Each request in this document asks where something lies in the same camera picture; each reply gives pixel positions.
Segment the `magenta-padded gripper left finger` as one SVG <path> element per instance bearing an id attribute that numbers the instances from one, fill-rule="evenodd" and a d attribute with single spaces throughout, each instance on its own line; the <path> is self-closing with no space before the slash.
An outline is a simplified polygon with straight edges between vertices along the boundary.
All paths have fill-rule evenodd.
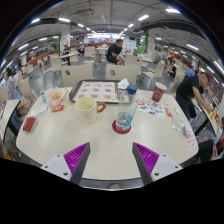
<path id="1" fill-rule="evenodd" d="M 56 154 L 42 169 L 79 185 L 90 154 L 90 143 L 84 143 L 66 154 Z"/>

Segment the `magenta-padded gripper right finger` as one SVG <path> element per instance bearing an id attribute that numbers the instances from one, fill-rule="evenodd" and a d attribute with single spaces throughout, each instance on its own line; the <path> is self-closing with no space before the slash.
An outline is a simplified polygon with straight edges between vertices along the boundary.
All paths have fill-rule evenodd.
<path id="1" fill-rule="evenodd" d="M 133 143 L 132 153 L 135 157 L 144 185 L 150 184 L 182 169 L 169 155 L 157 154 L 138 143 Z"/>

